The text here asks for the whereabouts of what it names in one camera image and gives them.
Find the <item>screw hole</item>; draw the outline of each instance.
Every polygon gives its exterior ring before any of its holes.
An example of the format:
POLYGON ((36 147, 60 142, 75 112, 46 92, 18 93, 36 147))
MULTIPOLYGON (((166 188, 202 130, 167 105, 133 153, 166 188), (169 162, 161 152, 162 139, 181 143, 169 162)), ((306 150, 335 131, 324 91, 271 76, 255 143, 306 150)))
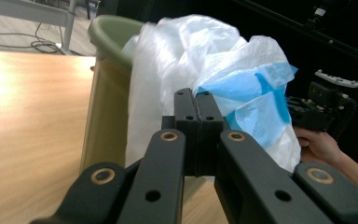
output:
POLYGON ((283 190, 277 190, 275 191, 275 196, 284 202, 290 202, 292 200, 292 197, 290 196, 290 194, 288 194, 286 191, 283 190))
POLYGON ((159 193, 158 190, 149 190, 146 195, 145 195, 145 198, 148 202, 155 202, 155 201, 158 201, 159 198, 161 198, 161 194, 159 193))
POLYGON ((176 140, 178 135, 176 133, 162 133, 159 137, 164 141, 171 142, 176 140))
POLYGON ((321 184, 332 184, 334 183, 334 177, 332 177, 325 170, 311 167, 307 170, 307 175, 316 182, 321 184))
POLYGON ((91 182, 95 185, 109 183, 115 178, 115 171, 110 168, 102 168, 95 171, 91 176, 91 182))
POLYGON ((245 140, 245 135, 242 133, 229 133, 228 138, 235 142, 241 142, 245 140))

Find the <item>wooden floor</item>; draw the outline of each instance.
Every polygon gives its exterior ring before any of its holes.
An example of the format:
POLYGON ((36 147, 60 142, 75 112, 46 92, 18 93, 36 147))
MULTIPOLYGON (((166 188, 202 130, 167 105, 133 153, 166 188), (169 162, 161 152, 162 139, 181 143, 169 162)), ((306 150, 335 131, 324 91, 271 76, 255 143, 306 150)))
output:
MULTIPOLYGON (((51 7, 59 7, 67 9, 69 1, 48 1, 51 7)), ((95 18, 96 8, 94 4, 90 4, 90 18, 87 19, 87 10, 85 6, 78 6, 76 8, 76 16, 74 28, 71 36, 69 49, 74 54, 85 56, 94 56, 95 47, 90 43, 87 30, 93 18, 95 18)), ((37 49, 31 47, 31 43, 37 39, 34 37, 39 23, 35 21, 25 21, 11 17, 0 16, 0 50, 19 51, 19 52, 39 52, 37 49)), ((43 37, 52 43, 61 44, 61 33, 64 34, 65 28, 62 27, 60 31, 59 26, 41 24, 37 30, 37 36, 43 37)), ((41 48, 46 51, 53 51, 52 49, 41 48)))

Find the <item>black metal bracket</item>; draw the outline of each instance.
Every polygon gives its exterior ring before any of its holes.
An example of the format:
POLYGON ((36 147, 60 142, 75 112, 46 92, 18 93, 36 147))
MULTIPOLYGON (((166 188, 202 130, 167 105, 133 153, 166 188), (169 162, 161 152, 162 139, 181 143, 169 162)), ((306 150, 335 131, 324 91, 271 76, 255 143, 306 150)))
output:
POLYGON ((215 177, 229 223, 358 223, 358 188, 331 167, 284 171, 242 131, 230 130, 208 92, 174 94, 145 156, 124 169, 86 169, 47 223, 181 223, 186 175, 215 177))
POLYGON ((312 81, 308 99, 286 97, 293 125, 317 132, 328 132, 336 140, 345 131, 356 111, 357 103, 339 87, 358 88, 358 81, 349 81, 322 73, 312 81))

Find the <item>cable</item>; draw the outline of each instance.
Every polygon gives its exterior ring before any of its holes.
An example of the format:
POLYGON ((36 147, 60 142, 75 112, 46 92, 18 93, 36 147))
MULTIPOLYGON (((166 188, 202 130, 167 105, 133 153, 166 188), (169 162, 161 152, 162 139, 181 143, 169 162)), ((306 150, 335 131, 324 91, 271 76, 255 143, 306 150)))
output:
POLYGON ((61 36, 61 47, 58 48, 57 45, 54 42, 51 42, 49 40, 46 40, 45 38, 42 38, 40 36, 37 35, 37 32, 39 31, 40 26, 42 25, 42 23, 40 22, 36 28, 36 31, 34 32, 34 37, 37 39, 36 41, 31 42, 31 46, 36 49, 39 52, 42 53, 62 53, 62 30, 60 27, 60 36, 61 36))
POLYGON ((37 32, 39 31, 41 24, 42 23, 39 23, 37 25, 37 28, 36 28, 36 31, 34 32, 34 35, 28 35, 28 34, 22 34, 22 33, 0 33, 0 35, 24 35, 24 36, 34 37, 37 40, 31 42, 31 46, 9 46, 9 45, 0 44, 0 47, 2 47, 2 48, 13 48, 13 49, 30 49, 30 48, 33 48, 33 49, 36 49, 37 51, 42 52, 42 53, 57 53, 57 52, 59 52, 59 53, 63 54, 62 53, 62 42, 63 42, 63 40, 62 40, 62 29, 61 29, 61 27, 60 27, 61 47, 58 48, 54 42, 46 40, 45 38, 40 37, 40 36, 37 35, 37 32))

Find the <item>plastic bag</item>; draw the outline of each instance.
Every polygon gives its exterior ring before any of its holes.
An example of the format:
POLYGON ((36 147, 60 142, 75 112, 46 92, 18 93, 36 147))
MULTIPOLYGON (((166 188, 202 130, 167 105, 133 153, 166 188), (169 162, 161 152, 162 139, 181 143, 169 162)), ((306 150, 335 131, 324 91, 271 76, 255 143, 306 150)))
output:
POLYGON ((231 129, 252 135, 282 168, 293 172, 300 147, 285 105, 296 69, 266 36, 247 42, 237 28, 190 15, 146 23, 123 49, 133 58, 126 164, 141 159, 161 117, 173 115, 183 88, 213 94, 231 129))

